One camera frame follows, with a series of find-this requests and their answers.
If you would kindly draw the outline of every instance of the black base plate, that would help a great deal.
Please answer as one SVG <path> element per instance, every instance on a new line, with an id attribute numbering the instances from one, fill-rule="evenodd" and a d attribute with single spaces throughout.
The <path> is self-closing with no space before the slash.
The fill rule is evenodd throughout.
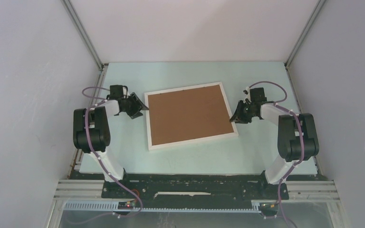
<path id="1" fill-rule="evenodd" d="M 259 190 L 257 175 L 160 175 L 125 174 L 120 181 L 137 190 L 145 208 L 167 209 L 252 209 L 251 200 L 277 200 L 278 186 Z M 159 192 L 206 192 L 209 195 L 162 195 Z M 281 186 L 283 200 L 289 195 L 286 184 Z M 117 183 L 105 181 L 102 198 L 133 199 Z"/>

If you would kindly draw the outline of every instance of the clear plastic panel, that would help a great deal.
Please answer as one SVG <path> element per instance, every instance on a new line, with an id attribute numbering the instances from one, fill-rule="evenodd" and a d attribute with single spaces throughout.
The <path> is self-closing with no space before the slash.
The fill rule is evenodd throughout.
<path id="1" fill-rule="evenodd" d="M 285 214 L 299 228 L 333 228 L 325 203 L 284 203 Z M 83 222 L 96 216 L 96 219 Z M 141 212 L 117 218 L 111 212 L 64 211 L 61 228 L 286 228 L 282 218 L 264 219 L 256 213 Z"/>

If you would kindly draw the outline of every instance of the brown cork surface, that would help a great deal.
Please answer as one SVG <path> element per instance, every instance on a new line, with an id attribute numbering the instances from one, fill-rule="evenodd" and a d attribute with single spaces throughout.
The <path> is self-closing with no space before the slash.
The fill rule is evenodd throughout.
<path id="1" fill-rule="evenodd" d="M 148 95 L 152 145 L 234 132 L 219 85 Z"/>

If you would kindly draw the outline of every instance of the white wall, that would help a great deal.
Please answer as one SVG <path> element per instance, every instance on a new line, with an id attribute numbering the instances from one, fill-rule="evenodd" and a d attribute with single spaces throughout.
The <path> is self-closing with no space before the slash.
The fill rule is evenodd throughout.
<path id="1" fill-rule="evenodd" d="M 286 61 L 318 0 L 73 0 L 101 60 Z"/>
<path id="2" fill-rule="evenodd" d="M 97 73 L 61 1 L 0 1 L 0 228 L 44 226 Z"/>
<path id="3" fill-rule="evenodd" d="M 315 117 L 322 170 L 353 227 L 365 227 L 365 1 L 327 1 L 291 76 Z"/>

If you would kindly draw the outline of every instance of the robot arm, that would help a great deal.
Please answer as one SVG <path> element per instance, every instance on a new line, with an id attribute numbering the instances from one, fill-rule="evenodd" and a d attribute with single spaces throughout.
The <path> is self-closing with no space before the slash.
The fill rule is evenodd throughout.
<path id="1" fill-rule="evenodd" d="M 131 119 L 143 114 L 141 110 L 149 110 L 135 93 L 129 94 L 128 87 L 124 85 L 110 86 L 110 94 L 107 99 L 89 110 L 88 128 L 91 143 L 98 157 L 91 152 L 86 136 L 85 114 L 86 109 L 76 109 L 73 113 L 73 143 L 77 149 L 81 149 L 92 157 L 98 165 L 100 161 L 107 171 L 117 180 L 122 180 L 124 168 L 117 162 L 114 154 L 109 152 L 110 129 L 108 117 L 126 112 Z M 103 170 L 106 181 L 114 182 L 107 172 Z"/>
<path id="2" fill-rule="evenodd" d="M 273 164 L 265 170 L 263 175 L 268 184 L 279 184 L 280 179 L 289 169 L 300 160 L 301 145 L 296 120 L 289 110 L 280 107 L 273 101 L 267 101 L 264 89 L 247 87 L 247 95 L 240 100 L 231 122 L 247 124 L 253 117 L 265 119 L 278 126 L 278 152 L 279 156 Z M 319 151 L 318 138 L 314 118 L 311 114 L 295 114 L 301 124 L 304 142 L 304 161 L 316 156 Z"/>

